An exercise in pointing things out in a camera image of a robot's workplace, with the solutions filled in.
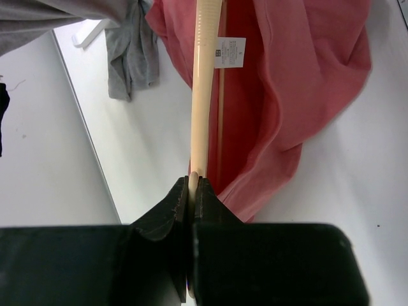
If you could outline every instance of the white table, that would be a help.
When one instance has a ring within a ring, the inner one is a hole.
[[[187,173],[191,91],[159,42],[161,83],[131,103],[107,94],[105,37],[87,50],[55,30],[120,219],[129,223]],[[351,239],[372,305],[408,300],[408,32],[395,0],[373,0],[374,68],[356,101],[304,145],[295,178],[259,222],[329,222]]]

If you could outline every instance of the black object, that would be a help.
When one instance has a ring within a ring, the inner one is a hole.
[[[3,120],[4,113],[7,111],[10,103],[10,97],[6,90],[6,84],[0,83],[0,157],[3,152],[3,145],[1,144],[1,121]]]
[[[0,229],[0,305],[367,306],[351,245],[325,224],[243,224],[188,178],[129,226]]]

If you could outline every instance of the pink fabric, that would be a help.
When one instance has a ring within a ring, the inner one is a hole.
[[[147,20],[190,86],[195,2],[155,0]],[[229,0],[226,35],[246,37],[243,68],[226,69],[217,182],[218,72],[210,110],[208,177],[247,221],[290,180],[302,142],[361,90],[370,71],[370,0]]]

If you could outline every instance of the gray fabric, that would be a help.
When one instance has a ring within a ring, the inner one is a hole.
[[[147,88],[159,74],[156,37],[144,19],[147,9],[138,0],[0,0],[0,56],[55,27],[109,18],[116,27],[106,30],[109,95],[129,101],[131,86]]]

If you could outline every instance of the clothing tag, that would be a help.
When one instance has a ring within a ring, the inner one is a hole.
[[[214,68],[242,68],[246,38],[218,37]]]

